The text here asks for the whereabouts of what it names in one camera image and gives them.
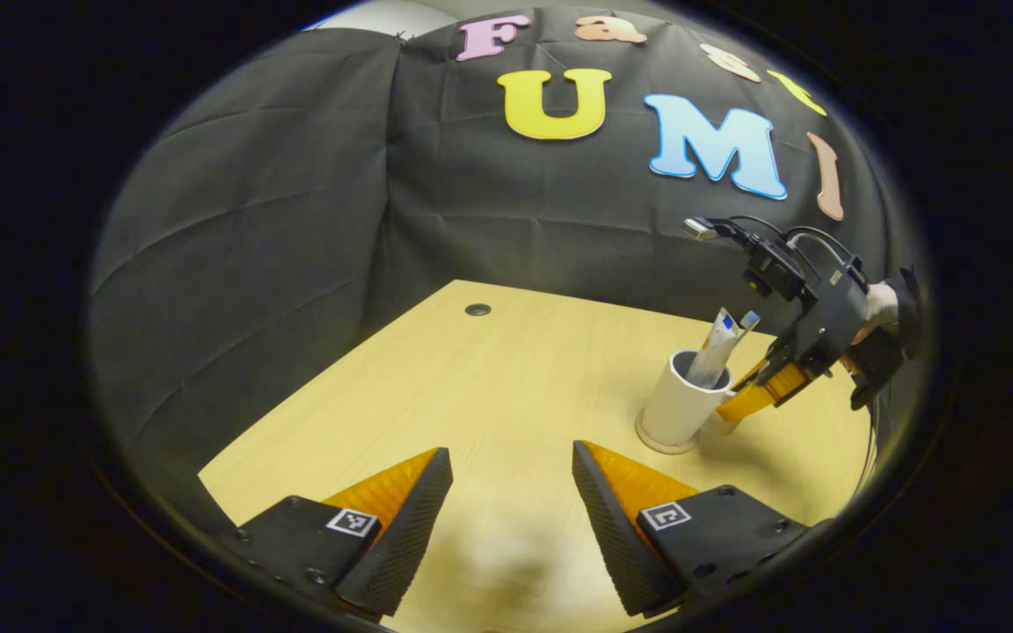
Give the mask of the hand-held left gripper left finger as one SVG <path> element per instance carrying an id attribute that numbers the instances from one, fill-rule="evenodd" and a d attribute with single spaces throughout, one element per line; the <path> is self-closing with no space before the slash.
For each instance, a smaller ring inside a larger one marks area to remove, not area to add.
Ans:
<path id="1" fill-rule="evenodd" d="M 238 526 L 238 557 L 326 608 L 393 616 L 451 484 L 449 450 L 434 447 L 320 501 L 289 494 Z"/>

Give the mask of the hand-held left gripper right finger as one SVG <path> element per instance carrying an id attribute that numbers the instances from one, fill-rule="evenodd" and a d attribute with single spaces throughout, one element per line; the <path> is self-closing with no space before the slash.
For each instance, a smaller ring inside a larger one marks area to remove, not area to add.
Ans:
<path id="1" fill-rule="evenodd" d="M 739 486 L 699 491 L 595 442 L 573 442 L 572 471 L 628 615 L 653 617 L 730 592 L 811 532 Z"/>

